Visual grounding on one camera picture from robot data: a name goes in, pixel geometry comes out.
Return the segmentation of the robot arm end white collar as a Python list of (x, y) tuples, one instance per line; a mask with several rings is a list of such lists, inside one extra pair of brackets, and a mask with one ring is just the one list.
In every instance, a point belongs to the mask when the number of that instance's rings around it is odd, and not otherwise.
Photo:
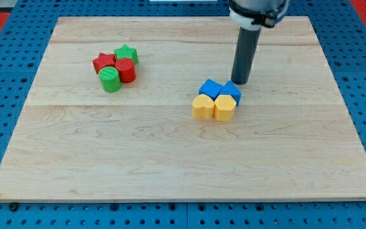
[(229, 15), (242, 29), (273, 28), (286, 14), (289, 0), (230, 0)]

